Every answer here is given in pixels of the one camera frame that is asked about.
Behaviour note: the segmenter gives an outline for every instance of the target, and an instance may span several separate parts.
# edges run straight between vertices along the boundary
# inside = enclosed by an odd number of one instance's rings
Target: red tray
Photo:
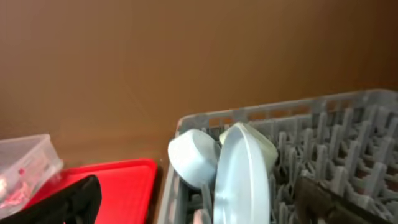
[[[101,183],[103,198],[95,223],[141,224],[145,222],[156,168],[154,161],[143,159],[68,169],[61,172],[60,182],[45,184],[28,206],[93,174]]]

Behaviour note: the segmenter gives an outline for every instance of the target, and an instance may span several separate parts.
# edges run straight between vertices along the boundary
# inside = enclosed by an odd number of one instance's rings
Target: wall
[[[395,1],[0,1],[0,137],[169,138],[191,113],[396,88]]]

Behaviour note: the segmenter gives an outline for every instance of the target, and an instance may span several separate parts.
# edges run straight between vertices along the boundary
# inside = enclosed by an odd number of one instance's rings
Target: tray
[[[59,181],[46,183],[29,205],[93,174],[101,183],[103,195],[96,224],[144,223],[156,169],[156,163],[146,159],[68,169],[60,174]]]
[[[270,175],[271,223],[296,223],[289,192],[299,175],[317,179],[332,191],[386,220],[398,217],[398,94],[368,90],[304,100],[190,115],[176,136],[196,128],[215,140],[235,122],[249,123],[279,150]],[[186,207],[195,194],[169,167],[158,224],[190,223]]]

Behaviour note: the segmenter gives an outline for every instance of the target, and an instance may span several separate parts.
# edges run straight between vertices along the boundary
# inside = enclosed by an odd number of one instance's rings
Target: plastic dish rack
[[[271,223],[299,222],[291,190],[300,175],[398,222],[396,92],[368,90],[195,114],[178,122],[175,135],[196,128],[218,140],[238,121],[252,125],[279,150],[274,175],[269,176]],[[277,184],[275,175],[281,172],[287,184]],[[157,223],[191,223],[188,208],[195,194],[170,166]]]

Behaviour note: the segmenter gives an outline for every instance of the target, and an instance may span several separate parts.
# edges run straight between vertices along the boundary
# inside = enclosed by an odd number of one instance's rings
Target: plate
[[[214,224],[268,224],[266,164],[256,139],[239,126],[229,131],[218,161]]]

